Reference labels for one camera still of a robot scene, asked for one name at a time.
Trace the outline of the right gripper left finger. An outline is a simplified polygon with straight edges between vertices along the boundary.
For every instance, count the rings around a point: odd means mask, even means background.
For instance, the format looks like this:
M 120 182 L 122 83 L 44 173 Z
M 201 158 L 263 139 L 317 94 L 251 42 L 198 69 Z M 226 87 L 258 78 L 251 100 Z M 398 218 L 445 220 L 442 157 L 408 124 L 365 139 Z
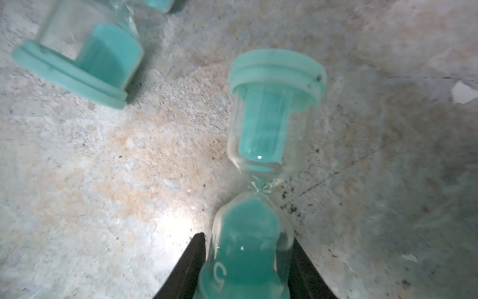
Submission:
M 195 234 L 190 240 L 166 282 L 153 299 L 192 299 L 205 258 L 205 234 L 201 232 Z

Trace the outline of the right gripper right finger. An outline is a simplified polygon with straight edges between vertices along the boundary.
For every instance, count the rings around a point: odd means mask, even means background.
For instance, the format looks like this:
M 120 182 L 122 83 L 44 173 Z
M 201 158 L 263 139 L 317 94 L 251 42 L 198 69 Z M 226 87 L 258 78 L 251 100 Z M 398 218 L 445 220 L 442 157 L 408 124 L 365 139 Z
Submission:
M 297 239 L 293 244 L 288 286 L 291 299 L 337 299 Z

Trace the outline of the teal hourglass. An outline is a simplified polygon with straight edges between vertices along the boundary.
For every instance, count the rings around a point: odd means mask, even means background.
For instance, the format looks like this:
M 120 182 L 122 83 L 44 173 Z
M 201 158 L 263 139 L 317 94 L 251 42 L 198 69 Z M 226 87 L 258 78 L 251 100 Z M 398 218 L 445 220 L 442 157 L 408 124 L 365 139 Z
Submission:
M 326 85 L 324 67 L 298 52 L 257 49 L 232 62 L 227 156 L 247 186 L 215 215 L 195 298 L 290 297 L 294 230 L 274 190 L 304 167 Z
M 167 14 L 174 5 L 169 0 L 56 1 L 37 36 L 17 46 L 12 58 L 59 87 L 122 110 L 144 57 L 134 11 Z

